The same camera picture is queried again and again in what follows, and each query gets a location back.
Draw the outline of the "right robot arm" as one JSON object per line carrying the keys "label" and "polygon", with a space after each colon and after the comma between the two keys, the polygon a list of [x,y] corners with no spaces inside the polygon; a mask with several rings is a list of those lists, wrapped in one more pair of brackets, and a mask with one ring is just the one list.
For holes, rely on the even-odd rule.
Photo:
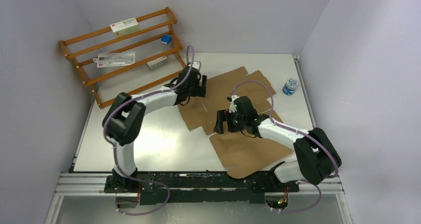
{"label": "right robot arm", "polygon": [[325,131],[321,128],[305,130],[275,120],[267,114],[258,114],[247,96],[229,96],[228,109],[218,110],[214,132],[246,131],[253,138],[277,142],[293,150],[294,161],[275,166],[268,177],[268,186],[280,191],[287,182],[305,180],[318,185],[327,178],[336,177],[342,160]]}

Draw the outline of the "clear blister pack card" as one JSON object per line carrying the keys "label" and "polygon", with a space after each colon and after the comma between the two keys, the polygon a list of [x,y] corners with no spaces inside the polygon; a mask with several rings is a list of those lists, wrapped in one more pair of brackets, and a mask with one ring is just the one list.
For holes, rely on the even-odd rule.
{"label": "clear blister pack card", "polygon": [[92,59],[98,68],[128,66],[135,63],[135,52],[102,53]]}

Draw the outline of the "small blue cube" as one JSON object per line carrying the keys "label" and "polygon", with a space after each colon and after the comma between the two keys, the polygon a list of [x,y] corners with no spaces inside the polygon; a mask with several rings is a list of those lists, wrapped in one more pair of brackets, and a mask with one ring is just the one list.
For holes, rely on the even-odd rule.
{"label": "small blue cube", "polygon": [[163,35],[162,37],[161,37],[161,43],[162,44],[169,44],[170,42],[171,42],[171,40],[172,40],[172,36],[171,35]]}

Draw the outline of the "blue white lidded jar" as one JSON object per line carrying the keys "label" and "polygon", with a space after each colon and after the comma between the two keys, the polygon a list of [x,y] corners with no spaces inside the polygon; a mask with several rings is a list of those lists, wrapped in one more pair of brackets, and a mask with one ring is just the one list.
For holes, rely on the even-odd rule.
{"label": "blue white lidded jar", "polygon": [[299,87],[299,81],[295,78],[288,78],[282,88],[285,95],[293,95]]}

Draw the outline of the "small white grey box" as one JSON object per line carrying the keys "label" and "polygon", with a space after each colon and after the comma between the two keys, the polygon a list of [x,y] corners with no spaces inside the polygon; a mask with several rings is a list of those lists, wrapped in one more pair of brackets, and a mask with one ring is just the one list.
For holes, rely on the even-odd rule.
{"label": "small white grey box", "polygon": [[168,62],[168,58],[166,56],[161,56],[157,59],[147,62],[146,64],[150,70],[155,70],[165,65],[167,62]]}

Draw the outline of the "brown cardboard box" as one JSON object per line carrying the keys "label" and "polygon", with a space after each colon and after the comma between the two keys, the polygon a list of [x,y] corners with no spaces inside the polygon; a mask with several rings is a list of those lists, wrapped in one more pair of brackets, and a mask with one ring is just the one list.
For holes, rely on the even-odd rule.
{"label": "brown cardboard box", "polygon": [[269,114],[270,95],[276,92],[260,70],[248,73],[244,67],[209,78],[205,97],[192,97],[179,105],[179,112],[189,130],[202,127],[210,136],[222,166],[229,176],[240,179],[282,161],[292,149],[253,135],[244,128],[245,115],[229,114],[230,93],[247,96],[252,104],[250,118]]}

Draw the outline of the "wooden tiered rack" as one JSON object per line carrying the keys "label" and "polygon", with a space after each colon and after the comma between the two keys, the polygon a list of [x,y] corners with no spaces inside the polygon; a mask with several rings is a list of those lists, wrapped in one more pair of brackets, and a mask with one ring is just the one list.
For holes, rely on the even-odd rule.
{"label": "wooden tiered rack", "polygon": [[[110,27],[71,39],[59,41],[63,56],[78,72],[81,82],[89,88],[98,107],[112,104],[120,92],[138,94],[175,78],[186,66],[181,56],[183,45],[175,33],[177,18],[166,7],[136,20],[140,31],[115,38]],[[163,35],[171,35],[169,44],[162,44]],[[98,68],[92,60],[101,53],[135,52],[135,63],[128,66]],[[150,70],[147,62],[166,56],[168,62]]]}

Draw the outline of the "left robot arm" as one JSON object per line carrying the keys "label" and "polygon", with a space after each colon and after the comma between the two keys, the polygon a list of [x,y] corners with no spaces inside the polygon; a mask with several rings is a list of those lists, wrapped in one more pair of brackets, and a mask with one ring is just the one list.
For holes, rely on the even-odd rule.
{"label": "left robot arm", "polygon": [[104,138],[112,145],[114,156],[112,178],[106,188],[131,192],[138,187],[134,141],[144,116],[164,107],[185,105],[191,97],[205,97],[207,76],[200,69],[200,62],[192,62],[158,90],[137,97],[125,92],[117,95],[102,122]]}

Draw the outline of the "white green product box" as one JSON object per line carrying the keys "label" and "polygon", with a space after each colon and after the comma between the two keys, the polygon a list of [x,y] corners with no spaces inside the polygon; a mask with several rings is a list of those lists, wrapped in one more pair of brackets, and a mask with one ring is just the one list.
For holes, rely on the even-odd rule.
{"label": "white green product box", "polygon": [[135,18],[126,19],[120,22],[112,23],[110,28],[115,38],[140,31],[140,26]]}

